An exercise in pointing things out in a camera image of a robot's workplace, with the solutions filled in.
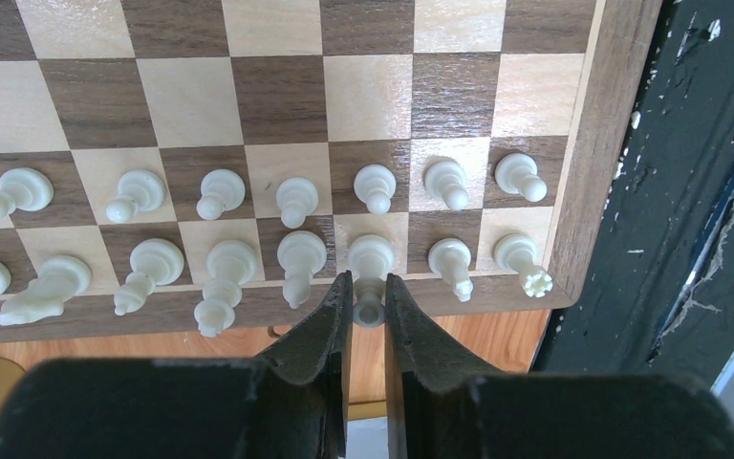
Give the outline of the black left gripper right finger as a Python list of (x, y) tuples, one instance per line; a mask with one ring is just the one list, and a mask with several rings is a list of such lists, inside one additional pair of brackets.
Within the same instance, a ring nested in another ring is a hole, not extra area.
[(393, 458), (734, 458), (734, 425), (686, 377), (509, 374), (386, 280)]

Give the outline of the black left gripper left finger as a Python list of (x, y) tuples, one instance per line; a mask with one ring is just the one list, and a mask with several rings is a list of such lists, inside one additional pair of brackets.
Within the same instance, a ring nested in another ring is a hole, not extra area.
[(56, 359), (0, 408), (0, 458), (342, 458), (354, 281), (250, 358)]

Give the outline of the white chess piece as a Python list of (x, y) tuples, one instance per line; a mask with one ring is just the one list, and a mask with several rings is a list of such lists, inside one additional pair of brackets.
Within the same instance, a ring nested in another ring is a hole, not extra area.
[(385, 317), (382, 300), (386, 276), (395, 264), (392, 246), (379, 235), (365, 234), (349, 248), (348, 263), (356, 277), (354, 322), (363, 328), (377, 328)]

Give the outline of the wooden chess board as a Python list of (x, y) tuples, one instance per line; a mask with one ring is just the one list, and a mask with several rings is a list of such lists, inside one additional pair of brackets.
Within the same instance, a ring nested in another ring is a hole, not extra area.
[(386, 238), (432, 316), (573, 303), (644, 1), (0, 1), (0, 342), (316, 307)]

